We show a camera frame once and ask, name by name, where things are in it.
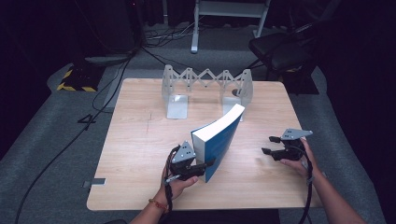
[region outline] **wooden table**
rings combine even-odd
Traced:
[[[167,119],[161,79],[123,81],[87,206],[91,210],[140,210],[157,192],[165,160],[190,131],[222,116],[219,90],[192,87],[187,119]],[[174,200],[175,210],[304,207],[307,185],[294,170],[262,153],[281,149],[268,136],[301,129],[282,83],[253,82],[254,95],[219,169]],[[311,206],[321,206],[314,191]]]

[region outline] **hand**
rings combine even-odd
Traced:
[[[301,139],[301,141],[304,144],[305,151],[306,151],[306,154],[307,154],[309,160],[311,160],[311,162],[312,162],[314,171],[317,171],[318,166],[317,166],[316,159],[314,157],[314,153],[311,150],[311,147],[308,145],[308,143],[306,142],[305,139]],[[280,162],[282,162],[283,164],[285,164],[285,165],[293,168],[295,171],[297,171],[297,173],[299,173],[302,177],[308,178],[308,172],[305,169],[305,167],[303,167],[303,164],[302,164],[303,161],[306,163],[305,156],[301,157],[301,159],[299,161],[290,161],[290,160],[286,160],[286,159],[280,160]]]
[[[166,196],[165,196],[165,185],[163,183],[163,179],[165,177],[165,172],[166,172],[165,169],[166,168],[163,168],[163,175],[161,177],[160,189],[158,190],[157,194],[154,197],[154,200],[162,204],[168,204],[168,201],[166,201]],[[170,186],[172,188],[172,200],[180,196],[180,194],[183,192],[185,188],[192,186],[196,182],[198,182],[198,176],[193,176],[185,181],[176,179],[170,182]]]

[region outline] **white plastic stand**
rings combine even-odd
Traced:
[[[206,75],[210,75],[211,79],[202,79]],[[197,75],[191,68],[187,68],[179,75],[173,70],[171,65],[166,65],[163,70],[162,95],[168,119],[186,119],[188,115],[189,96],[175,93],[175,86],[178,82],[183,83],[187,91],[191,91],[192,85],[196,82],[204,87],[218,83],[223,115],[235,104],[248,108],[248,104],[250,104],[253,97],[253,82],[249,69],[244,70],[237,77],[233,77],[228,70],[224,70],[215,76],[209,69]],[[226,90],[230,89],[230,86],[235,87],[233,96],[225,94]]]

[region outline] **gray carpet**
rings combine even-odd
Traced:
[[[252,37],[250,30],[253,28],[205,30],[201,35],[198,54],[190,54],[191,37],[148,50],[197,70],[210,68],[217,74],[228,69],[231,73],[236,73],[254,60],[247,47],[247,41]],[[171,61],[167,63],[180,71],[185,68]],[[99,90],[103,91],[95,101],[98,92],[56,91],[69,66],[67,64],[60,68],[50,77],[48,85],[52,89],[52,95],[0,161],[1,224],[14,222],[29,185],[84,127],[77,121],[97,112],[92,108],[92,103],[101,107],[113,92],[104,90],[104,86],[114,78],[118,66],[106,69],[99,85]],[[146,52],[139,51],[128,65],[127,72],[162,69],[163,64]],[[263,68],[252,73],[253,76],[260,77]],[[318,164],[368,223],[385,223],[373,183],[354,155],[332,112],[332,105],[326,95],[326,80],[319,69],[315,70],[312,77],[319,95],[291,94],[290,99],[302,127],[314,131],[308,141]],[[93,212],[86,207],[89,191],[81,186],[94,175],[110,121],[111,114],[101,114],[96,123],[83,132],[49,167],[28,195],[19,223],[105,223],[118,218],[129,221],[137,214],[137,211]],[[281,223],[296,223],[303,210],[281,209],[279,213]],[[311,209],[310,216],[313,223],[326,222],[321,208]]]

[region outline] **person's right hand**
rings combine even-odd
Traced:
[[[314,157],[314,153],[311,150],[311,147],[308,145],[308,143],[306,142],[305,139],[302,138],[301,141],[304,144],[305,151],[306,151],[306,154],[307,154],[309,160],[311,160],[311,162],[312,162],[312,167],[314,168],[314,171],[317,171],[318,166],[317,166],[317,162]],[[293,168],[295,171],[297,171],[303,177],[308,178],[308,172],[305,169],[305,167],[303,166],[303,161],[306,163],[305,156],[302,156],[299,161],[290,161],[290,160],[286,160],[286,159],[280,160],[280,162]]]

